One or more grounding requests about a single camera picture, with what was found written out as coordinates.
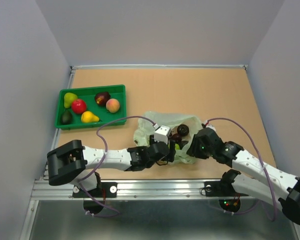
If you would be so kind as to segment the dark maroon plum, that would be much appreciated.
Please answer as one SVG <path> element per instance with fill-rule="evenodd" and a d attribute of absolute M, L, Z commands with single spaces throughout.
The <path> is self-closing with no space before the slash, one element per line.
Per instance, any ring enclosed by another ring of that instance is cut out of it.
<path fill-rule="evenodd" d="M 180 134 L 178 134 L 178 133 L 175 133 L 175 134 L 173 134 L 171 137 L 170 137 L 170 139 L 172 140 L 172 141 L 175 141 L 176 143 L 180 143 L 181 141 L 182 141 L 182 136 L 180 135 Z"/>

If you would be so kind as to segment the dark purple mangosteen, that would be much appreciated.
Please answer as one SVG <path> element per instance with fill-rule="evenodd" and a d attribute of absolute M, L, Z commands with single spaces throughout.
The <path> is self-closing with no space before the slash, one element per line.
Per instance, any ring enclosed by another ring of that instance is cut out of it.
<path fill-rule="evenodd" d="M 177 133 L 182 136 L 182 137 L 186 137 L 190 132 L 190 129 L 187 125 L 185 124 L 180 124 L 178 127 L 177 127 Z"/>

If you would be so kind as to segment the light green plastic bag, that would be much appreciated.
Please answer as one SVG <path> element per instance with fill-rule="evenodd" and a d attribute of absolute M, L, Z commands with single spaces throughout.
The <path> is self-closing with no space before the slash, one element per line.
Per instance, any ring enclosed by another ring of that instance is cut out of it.
<path fill-rule="evenodd" d="M 155 111 L 147 111 L 143 114 L 144 117 L 157 123 L 159 126 L 167 126 L 171 129 L 172 134 L 177 133 L 179 125 L 184 124 L 189 128 L 189 134 L 182 138 L 188 143 L 176 150 L 174 164 L 194 164 L 197 159 L 186 154 L 190 148 L 193 137 L 199 130 L 202 129 L 202 121 L 196 115 L 181 114 L 181 113 L 160 113 Z M 133 140 L 136 146 L 149 146 L 150 135 L 155 132 L 153 124 L 145 119 L 138 119 L 138 127 L 134 132 Z"/>

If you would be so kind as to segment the light green wrinkled fruit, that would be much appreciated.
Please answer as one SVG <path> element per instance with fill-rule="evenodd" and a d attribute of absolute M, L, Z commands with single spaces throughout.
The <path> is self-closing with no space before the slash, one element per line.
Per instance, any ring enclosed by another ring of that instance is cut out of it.
<path fill-rule="evenodd" d="M 177 144 L 177 143 L 175 144 L 175 149 L 176 150 L 180 150 L 181 149 L 180 146 L 179 146 L 179 144 Z"/>

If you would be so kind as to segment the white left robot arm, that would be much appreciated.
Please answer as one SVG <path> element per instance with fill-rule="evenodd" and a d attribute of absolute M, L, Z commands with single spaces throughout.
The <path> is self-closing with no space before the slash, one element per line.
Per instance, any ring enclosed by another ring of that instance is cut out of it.
<path fill-rule="evenodd" d="M 76 139 L 48 152 L 48 183 L 50 186 L 72 184 L 90 197 L 96 197 L 101 193 L 97 169 L 139 172 L 160 161 L 173 162 L 175 154 L 174 143 L 154 142 L 150 146 L 104 150 L 84 146 Z"/>

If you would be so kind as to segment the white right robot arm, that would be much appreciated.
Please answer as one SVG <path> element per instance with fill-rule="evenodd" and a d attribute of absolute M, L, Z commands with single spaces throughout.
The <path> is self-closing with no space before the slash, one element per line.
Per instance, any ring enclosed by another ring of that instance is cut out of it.
<path fill-rule="evenodd" d="M 273 205 L 300 225 L 300 176 L 264 163 L 233 141 L 222 141 L 209 127 L 193 136 L 187 154 L 198 159 L 213 158 L 230 167 L 219 181 L 206 184 L 207 196 L 248 195 Z"/>

